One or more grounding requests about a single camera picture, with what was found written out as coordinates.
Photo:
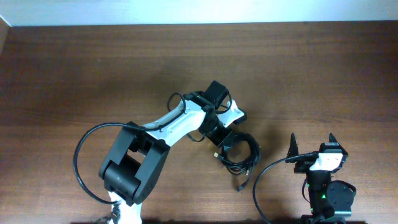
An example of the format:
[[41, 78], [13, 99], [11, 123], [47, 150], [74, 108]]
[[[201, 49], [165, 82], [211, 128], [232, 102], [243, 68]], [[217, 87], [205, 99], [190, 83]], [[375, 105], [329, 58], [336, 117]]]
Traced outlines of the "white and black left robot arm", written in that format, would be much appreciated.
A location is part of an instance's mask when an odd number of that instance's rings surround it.
[[142, 203], [154, 189], [170, 148], [181, 138], [199, 131], [219, 146], [230, 135], [230, 125], [245, 113], [234, 100], [220, 110], [229, 96], [224, 85], [213, 81], [206, 91], [182, 95], [158, 120], [124, 124], [99, 168], [112, 202], [110, 223], [141, 223]]

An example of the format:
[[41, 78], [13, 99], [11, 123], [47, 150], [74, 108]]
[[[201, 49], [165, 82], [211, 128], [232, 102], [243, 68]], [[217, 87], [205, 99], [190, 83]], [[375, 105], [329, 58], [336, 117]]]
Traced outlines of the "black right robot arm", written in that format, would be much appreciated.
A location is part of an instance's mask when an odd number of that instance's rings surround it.
[[347, 157], [348, 153], [332, 134], [328, 142], [320, 144], [318, 151], [307, 154], [299, 154], [295, 135], [290, 136], [287, 162], [295, 164], [296, 174], [306, 175], [302, 190], [308, 189], [307, 201], [311, 208], [311, 214], [301, 216], [301, 223], [345, 223], [352, 216], [356, 187], [332, 179]]

